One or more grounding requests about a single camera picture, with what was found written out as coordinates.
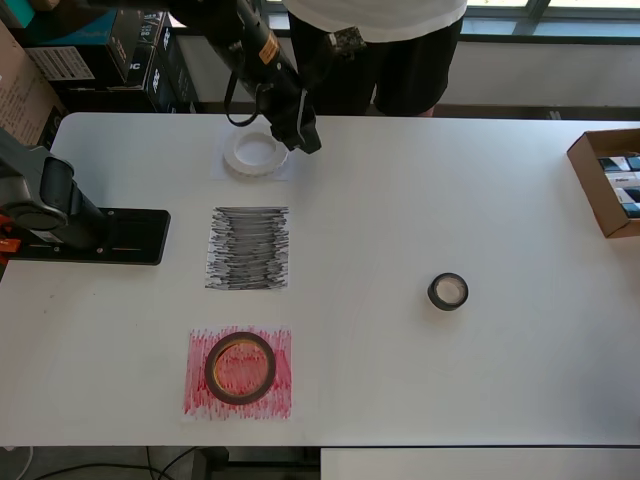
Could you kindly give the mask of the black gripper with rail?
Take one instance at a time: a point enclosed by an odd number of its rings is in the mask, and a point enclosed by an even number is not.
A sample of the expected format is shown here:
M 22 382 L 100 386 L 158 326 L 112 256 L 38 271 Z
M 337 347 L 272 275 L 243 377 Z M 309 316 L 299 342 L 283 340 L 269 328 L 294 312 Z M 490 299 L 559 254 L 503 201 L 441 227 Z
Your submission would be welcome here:
M 322 144 L 315 111 L 306 97 L 304 88 L 280 90 L 274 84 L 265 84 L 258 92 L 258 109 L 270 123 L 272 136 L 288 150 L 314 153 Z

